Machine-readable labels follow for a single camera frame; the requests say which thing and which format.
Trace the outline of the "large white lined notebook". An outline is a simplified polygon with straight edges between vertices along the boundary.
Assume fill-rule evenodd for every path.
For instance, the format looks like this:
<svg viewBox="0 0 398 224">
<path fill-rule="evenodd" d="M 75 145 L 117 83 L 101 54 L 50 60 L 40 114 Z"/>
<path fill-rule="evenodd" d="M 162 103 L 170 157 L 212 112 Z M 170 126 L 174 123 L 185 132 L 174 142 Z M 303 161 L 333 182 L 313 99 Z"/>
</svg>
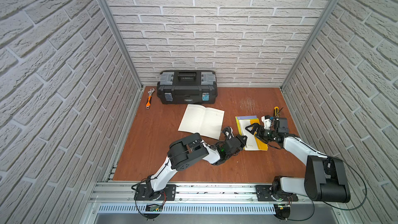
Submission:
<svg viewBox="0 0 398 224">
<path fill-rule="evenodd" d="M 224 111 L 202 105 L 188 104 L 178 131 L 199 133 L 218 139 L 223 125 Z"/>
</svg>

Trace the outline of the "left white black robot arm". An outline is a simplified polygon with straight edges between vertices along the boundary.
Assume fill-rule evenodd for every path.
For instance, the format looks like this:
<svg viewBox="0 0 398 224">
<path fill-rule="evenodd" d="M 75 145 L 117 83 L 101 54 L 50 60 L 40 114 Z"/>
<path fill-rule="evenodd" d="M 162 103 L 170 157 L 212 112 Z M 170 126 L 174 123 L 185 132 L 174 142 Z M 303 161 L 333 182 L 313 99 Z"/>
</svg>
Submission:
<svg viewBox="0 0 398 224">
<path fill-rule="evenodd" d="M 159 170 L 132 186 L 135 192 L 134 199 L 136 201 L 173 201 L 176 185 L 169 184 L 169 181 L 177 172 L 201 160 L 213 166 L 219 166 L 236 156 L 246 146 L 247 136 L 234 135 L 229 128 L 223 133 L 226 139 L 214 145 L 207 144 L 199 133 L 173 142 Z"/>
</svg>

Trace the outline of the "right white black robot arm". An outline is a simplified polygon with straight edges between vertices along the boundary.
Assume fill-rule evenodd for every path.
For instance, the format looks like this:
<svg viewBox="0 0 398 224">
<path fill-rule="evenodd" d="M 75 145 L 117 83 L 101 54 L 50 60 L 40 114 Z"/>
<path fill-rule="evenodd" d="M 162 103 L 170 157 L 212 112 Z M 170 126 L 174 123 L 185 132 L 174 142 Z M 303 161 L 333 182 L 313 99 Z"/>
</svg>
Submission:
<svg viewBox="0 0 398 224">
<path fill-rule="evenodd" d="M 305 166 L 305 177 L 280 176 L 276 178 L 276 191 L 303 195 L 312 201 L 349 203 L 351 193 L 345 167 L 355 169 L 346 161 L 329 156 L 305 143 L 299 136 L 290 134 L 286 118 L 268 120 L 266 125 L 253 123 L 245 127 L 255 138 L 264 144 L 275 142 L 297 157 Z"/>
</svg>

